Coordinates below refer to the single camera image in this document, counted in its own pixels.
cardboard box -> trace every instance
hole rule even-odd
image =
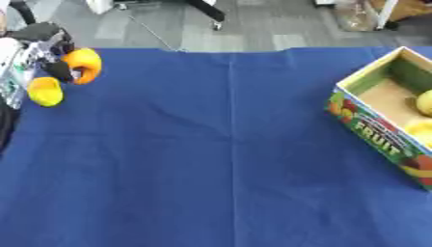
[[[432,121],[416,98],[432,90],[432,61],[400,47],[337,83],[326,109],[348,128],[432,190],[432,149],[406,131]]]

blue cloth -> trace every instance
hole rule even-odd
[[[388,51],[100,50],[93,84],[24,104],[0,246],[430,247],[431,195],[323,111]]]

floor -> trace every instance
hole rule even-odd
[[[228,21],[222,31],[215,32],[206,16],[180,1],[149,1],[103,15],[93,14],[84,0],[29,0],[29,4],[39,21],[58,22],[79,45],[91,47],[218,52],[432,44],[432,16],[403,21],[397,31],[355,33],[341,31],[334,11],[316,8],[311,0],[218,0],[217,6],[227,12]],[[9,16],[11,26],[22,25],[14,10]]]

